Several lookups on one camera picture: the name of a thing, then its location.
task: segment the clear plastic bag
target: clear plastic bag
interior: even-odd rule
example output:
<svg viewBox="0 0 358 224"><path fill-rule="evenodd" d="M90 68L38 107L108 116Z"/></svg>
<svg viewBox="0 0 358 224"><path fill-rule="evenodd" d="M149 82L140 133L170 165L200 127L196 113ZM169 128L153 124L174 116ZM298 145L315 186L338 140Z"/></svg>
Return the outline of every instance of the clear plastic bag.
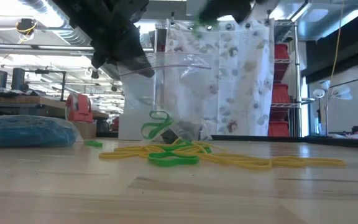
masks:
<svg viewBox="0 0 358 224"><path fill-rule="evenodd" d="M141 139L153 140L170 129L182 139L198 140L204 126L204 101L212 95L210 86L214 84L208 78L211 57L149 54L151 67L146 63L139 66L144 58L134 60L138 70L132 72L120 65L118 68L126 98L124 116L143 124L139 130Z"/></svg>
<svg viewBox="0 0 358 224"><path fill-rule="evenodd" d="M60 118L0 116L0 147L69 147L80 140L77 128Z"/></svg>

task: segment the yellow cable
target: yellow cable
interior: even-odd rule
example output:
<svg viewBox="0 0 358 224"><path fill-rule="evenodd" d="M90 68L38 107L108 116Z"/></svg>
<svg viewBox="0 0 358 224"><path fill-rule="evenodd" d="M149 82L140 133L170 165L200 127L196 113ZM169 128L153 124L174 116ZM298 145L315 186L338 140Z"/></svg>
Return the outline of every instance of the yellow cable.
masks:
<svg viewBox="0 0 358 224"><path fill-rule="evenodd" d="M122 159L127 157L142 157L148 158L151 152L164 152L161 147L166 146L180 146L177 144L177 139L173 144L153 144L147 146L129 146L118 147L114 152L102 152L99 154L100 159ZM269 170L273 167L306 167L306 166L345 166L345 162L339 159L330 158L302 158L296 156L276 156L271 159L264 159L258 157L250 157L241 154L230 154L226 152L208 154L204 146L212 149L219 149L227 151L226 149L216 147L205 142L193 141L191 146L183 146L174 153L181 155L198 156L202 160L215 162L224 165L235 165L245 169L253 170Z"/></svg>
<svg viewBox="0 0 358 224"><path fill-rule="evenodd" d="M329 84L328 84L328 89L327 91L329 91L329 87L331 86L331 82L333 81L333 77L334 77L334 73L335 73L335 67L336 67L336 62L338 59L338 51L339 51L339 40L341 38L341 28L342 28L342 19L343 19L343 10L345 8L345 0L342 0L342 8L341 8L341 16L339 19L339 29L338 29L338 37L336 39L336 49L335 49L335 57L334 57L334 63L333 63L333 70L331 71L331 77L329 78Z"/></svg>
<svg viewBox="0 0 358 224"><path fill-rule="evenodd" d="M30 28L28 28L28 29L25 29L25 30L19 30L19 29L17 28L18 25L19 25L19 23L17 22L17 23L16 23L16 30L19 31L19 32L27 32L26 35L28 35L28 34L32 31L32 29L34 29L34 28L37 26L37 23L35 23L34 26L32 26L32 27L30 27Z"/></svg>

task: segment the white curtain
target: white curtain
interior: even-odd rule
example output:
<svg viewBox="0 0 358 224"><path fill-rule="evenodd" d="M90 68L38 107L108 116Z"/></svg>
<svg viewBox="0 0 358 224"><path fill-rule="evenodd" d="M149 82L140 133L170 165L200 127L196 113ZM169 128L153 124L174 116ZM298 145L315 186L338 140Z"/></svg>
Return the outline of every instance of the white curtain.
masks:
<svg viewBox="0 0 358 224"><path fill-rule="evenodd" d="M241 25L224 21L211 30L200 28L196 32L184 22L176 21L174 26L168 23L166 52L208 54L213 58L212 70L200 70L203 80L199 83L212 95L202 112L211 134L267 135L273 87L273 32L274 20L266 24L250 19ZM169 88L164 90L164 95L170 94Z"/></svg>

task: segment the cardboard box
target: cardboard box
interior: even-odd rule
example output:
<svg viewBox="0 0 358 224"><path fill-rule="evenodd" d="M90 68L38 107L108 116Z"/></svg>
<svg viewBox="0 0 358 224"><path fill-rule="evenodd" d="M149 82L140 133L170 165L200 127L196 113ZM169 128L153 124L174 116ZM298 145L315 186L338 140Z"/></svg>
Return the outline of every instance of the cardboard box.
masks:
<svg viewBox="0 0 358 224"><path fill-rule="evenodd" d="M77 127L83 139L96 138L96 124L79 121L71 121L71 123Z"/></svg>

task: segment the table surface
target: table surface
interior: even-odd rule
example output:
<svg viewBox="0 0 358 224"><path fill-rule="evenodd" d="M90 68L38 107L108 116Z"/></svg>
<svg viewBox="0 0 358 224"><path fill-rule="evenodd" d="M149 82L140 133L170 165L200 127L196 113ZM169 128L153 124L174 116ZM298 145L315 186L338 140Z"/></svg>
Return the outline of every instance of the table surface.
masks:
<svg viewBox="0 0 358 224"><path fill-rule="evenodd" d="M245 170L201 161L155 167L99 160L103 149L0 149L0 223L358 223L358 149L280 142L213 144L250 156L343 159L347 167Z"/></svg>

